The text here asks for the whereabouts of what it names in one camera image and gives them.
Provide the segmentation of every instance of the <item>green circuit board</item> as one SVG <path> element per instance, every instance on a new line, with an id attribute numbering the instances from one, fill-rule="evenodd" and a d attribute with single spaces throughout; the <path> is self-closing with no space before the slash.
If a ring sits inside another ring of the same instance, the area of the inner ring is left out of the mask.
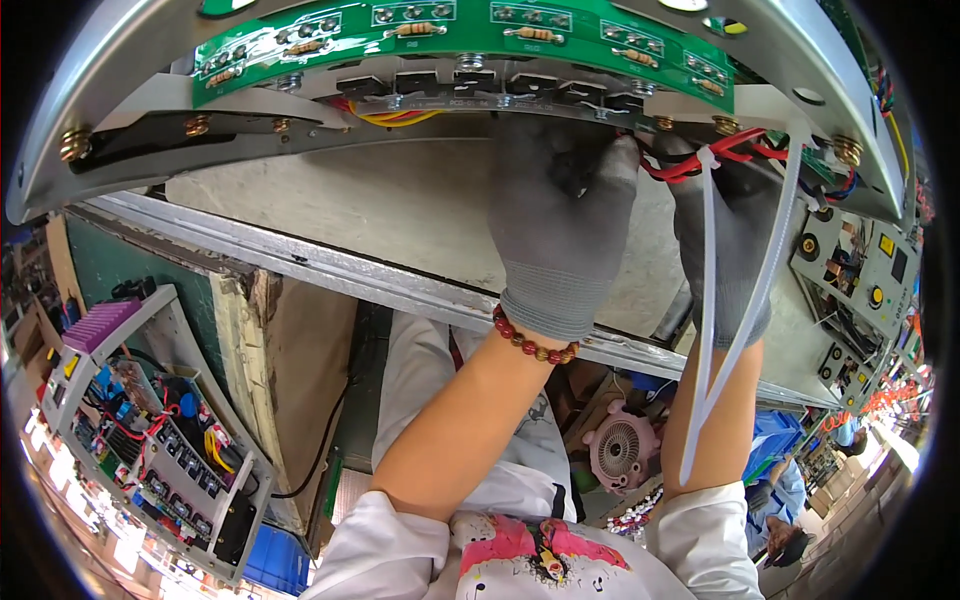
<path id="1" fill-rule="evenodd" d="M 244 23 L 197 48 L 195 108 L 289 73 L 375 56 L 548 58 L 640 78 L 733 111 L 727 55 L 607 0 L 314 2 Z"/>

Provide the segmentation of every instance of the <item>yellow switch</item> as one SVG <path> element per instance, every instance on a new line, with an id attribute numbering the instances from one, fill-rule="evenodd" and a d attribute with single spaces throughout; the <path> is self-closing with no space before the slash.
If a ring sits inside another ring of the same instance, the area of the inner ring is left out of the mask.
<path id="1" fill-rule="evenodd" d="M 70 359 L 70 362 L 63 365 L 63 376 L 69 379 L 70 376 L 73 375 L 73 370 L 77 368 L 77 363 L 79 361 L 80 361 L 80 356 L 78 356 L 77 354 L 74 354 L 73 358 Z"/>

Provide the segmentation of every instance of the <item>blue plastic bin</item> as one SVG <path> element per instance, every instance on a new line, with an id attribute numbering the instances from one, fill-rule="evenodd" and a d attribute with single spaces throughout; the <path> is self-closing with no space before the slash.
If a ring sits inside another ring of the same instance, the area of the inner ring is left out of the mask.
<path id="1" fill-rule="evenodd" d="M 765 476 L 804 434 L 803 426 L 793 415 L 780 411 L 757 411 L 754 419 L 754 449 L 743 471 L 743 479 L 746 481 L 767 459 L 773 458 L 759 475 L 760 478 Z"/>
<path id="2" fill-rule="evenodd" d="M 287 532 L 261 524 L 243 569 L 244 579 L 273 591 L 299 596 L 306 589 L 310 558 Z"/>

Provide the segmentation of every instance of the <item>forearm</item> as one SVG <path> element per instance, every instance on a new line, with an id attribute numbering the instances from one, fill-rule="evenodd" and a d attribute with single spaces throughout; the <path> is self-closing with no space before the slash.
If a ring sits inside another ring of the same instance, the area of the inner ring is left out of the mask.
<path id="1" fill-rule="evenodd" d="M 680 485 L 680 464 L 693 408 L 699 346 L 699 342 L 694 342 L 687 358 L 664 432 L 660 454 L 664 501 L 682 493 L 715 488 L 739 480 L 750 456 L 756 413 L 756 384 L 760 379 L 763 361 L 762 341 L 744 349 L 736 361 L 716 405 L 700 429 L 690 478 L 685 485 Z M 713 351 L 710 383 L 725 356 L 724 351 Z"/>
<path id="2" fill-rule="evenodd" d="M 566 346 L 522 333 L 539 346 Z M 372 489 L 398 512 L 448 520 L 503 453 L 552 369 L 491 330 L 387 450 Z"/>

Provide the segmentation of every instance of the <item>worker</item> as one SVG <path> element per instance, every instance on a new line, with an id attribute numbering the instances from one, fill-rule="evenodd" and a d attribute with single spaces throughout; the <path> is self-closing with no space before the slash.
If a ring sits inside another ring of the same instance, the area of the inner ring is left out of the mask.
<path id="1" fill-rule="evenodd" d="M 850 417 L 847 422 L 830 431 L 836 448 L 848 457 L 859 456 L 867 449 L 867 426 L 860 419 Z"/>
<path id="2" fill-rule="evenodd" d="M 455 371 L 446 325 L 395 313 L 370 490 L 337 526 L 302 598 L 762 598 L 740 476 L 769 298 L 681 483 L 693 345 L 665 426 L 662 506 L 645 529 L 647 549 L 576 524 L 563 440 L 542 388 L 553 363 L 589 336 L 620 268 L 639 152 L 632 137 L 618 137 L 586 192 L 567 195 L 550 176 L 571 150 L 564 130 L 533 117 L 495 124 L 488 224 L 506 289 L 494 328 L 472 339 L 453 331 L 466 359 Z M 694 151 L 672 134 L 654 144 L 670 155 Z M 714 372 L 754 288 L 778 189 L 735 164 L 715 174 Z M 702 186 L 701 176 L 670 185 L 694 323 L 704 305 Z"/>
<path id="3" fill-rule="evenodd" d="M 768 566 L 790 566 L 798 561 L 811 537 L 797 524 L 806 502 L 806 487 L 793 457 L 787 454 L 767 477 L 748 487 L 746 498 L 750 555 L 766 550 Z"/>

